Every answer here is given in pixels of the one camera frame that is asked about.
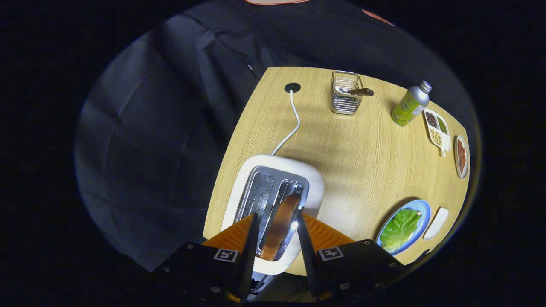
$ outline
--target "lettuce leaf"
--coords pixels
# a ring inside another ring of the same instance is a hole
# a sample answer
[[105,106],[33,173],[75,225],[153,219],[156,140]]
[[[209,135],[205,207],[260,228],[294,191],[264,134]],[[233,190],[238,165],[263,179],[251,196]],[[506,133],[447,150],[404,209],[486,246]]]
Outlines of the lettuce leaf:
[[411,209],[400,210],[385,226],[380,236],[381,247],[390,253],[399,250],[417,230],[417,221],[421,218],[417,213],[419,212]]

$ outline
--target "power cord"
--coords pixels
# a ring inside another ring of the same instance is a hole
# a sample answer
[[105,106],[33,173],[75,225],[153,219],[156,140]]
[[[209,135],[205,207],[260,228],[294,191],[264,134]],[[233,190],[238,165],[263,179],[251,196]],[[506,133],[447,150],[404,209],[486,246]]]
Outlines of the power cord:
[[277,145],[277,148],[275,148],[275,150],[271,153],[272,155],[276,154],[277,153],[277,150],[279,148],[281,148],[282,144],[284,144],[284,142],[286,142],[297,130],[298,128],[300,127],[300,124],[301,124],[301,121],[300,121],[300,116],[298,115],[298,111],[296,111],[296,106],[294,105],[294,91],[290,90],[290,102],[292,103],[292,109],[294,110],[294,114],[296,115],[296,119],[298,120],[298,124],[296,125],[296,127],[294,128],[294,130],[292,130],[292,132],[290,132],[278,145]]

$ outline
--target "bottle cap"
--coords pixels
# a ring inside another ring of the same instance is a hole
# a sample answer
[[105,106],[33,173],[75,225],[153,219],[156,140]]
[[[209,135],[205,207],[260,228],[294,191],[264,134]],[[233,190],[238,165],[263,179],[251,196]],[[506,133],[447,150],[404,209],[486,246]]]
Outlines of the bottle cap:
[[419,88],[425,92],[425,94],[428,94],[430,92],[430,90],[432,90],[432,86],[430,86],[430,84],[428,82],[426,82],[425,80],[423,80],[421,82],[421,84],[419,85]]

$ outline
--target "wooden table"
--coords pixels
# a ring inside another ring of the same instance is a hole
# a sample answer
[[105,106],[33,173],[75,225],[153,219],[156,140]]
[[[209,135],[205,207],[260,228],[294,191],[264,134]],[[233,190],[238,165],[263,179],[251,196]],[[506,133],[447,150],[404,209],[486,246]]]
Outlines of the wooden table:
[[[301,90],[294,94],[294,103],[301,127],[277,155],[310,164],[324,176],[324,197],[317,218],[354,240],[375,240],[380,226],[396,208],[421,198],[429,202],[433,217],[438,207],[448,209],[447,221],[432,240],[421,237],[395,258],[403,264],[411,263],[443,240],[459,215],[470,178],[470,174],[465,180],[457,176],[456,147],[452,145],[447,157],[442,157],[429,140],[423,115],[406,127],[396,125],[390,112],[406,89],[368,76],[360,77],[375,95],[363,97],[354,115],[333,113],[331,73],[330,69],[306,67],[272,67],[265,72],[225,152],[204,237],[220,232],[235,177],[244,161],[257,154],[270,154],[294,129],[296,119],[284,86],[297,82]],[[449,113],[433,102],[428,108],[446,120],[452,141],[457,135],[467,139],[464,127]],[[301,253],[286,272],[306,275]]]

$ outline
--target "beans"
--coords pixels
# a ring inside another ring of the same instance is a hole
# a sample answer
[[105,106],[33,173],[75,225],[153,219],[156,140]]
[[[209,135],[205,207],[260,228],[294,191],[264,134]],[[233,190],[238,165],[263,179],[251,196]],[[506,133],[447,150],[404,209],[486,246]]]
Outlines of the beans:
[[436,145],[442,147],[442,137],[440,134],[434,130],[430,130],[430,136],[432,137],[432,141],[436,143]]
[[438,123],[440,124],[440,130],[447,134],[447,128],[446,128],[446,124],[443,122],[443,120],[441,118],[438,117]]
[[438,129],[438,124],[436,123],[436,118],[434,117],[433,114],[427,112],[426,121],[429,122],[430,126],[433,126],[434,128]]

